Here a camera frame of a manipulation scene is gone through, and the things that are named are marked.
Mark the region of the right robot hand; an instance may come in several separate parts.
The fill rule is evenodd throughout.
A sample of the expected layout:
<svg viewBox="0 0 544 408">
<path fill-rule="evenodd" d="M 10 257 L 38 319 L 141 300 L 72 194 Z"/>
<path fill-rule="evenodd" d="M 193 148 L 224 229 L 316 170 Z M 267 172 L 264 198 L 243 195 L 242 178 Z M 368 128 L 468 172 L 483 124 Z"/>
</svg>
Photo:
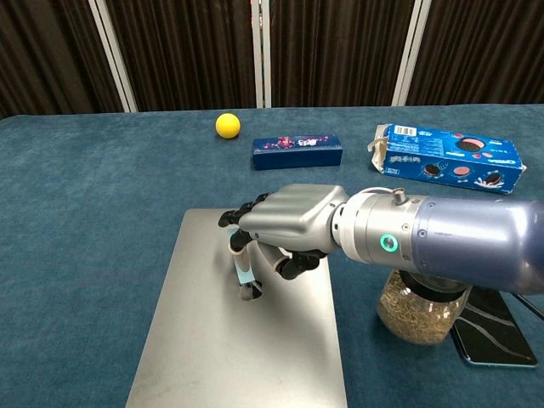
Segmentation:
<svg viewBox="0 0 544 408">
<path fill-rule="evenodd" d="M 322 258 L 341 248 L 332 233 L 336 210 L 349 199 L 331 184 L 289 184 L 224 212 L 218 226 L 235 225 L 229 249 L 238 255 L 256 241 L 275 257 L 270 264 L 283 279 L 316 269 Z"/>
</svg>

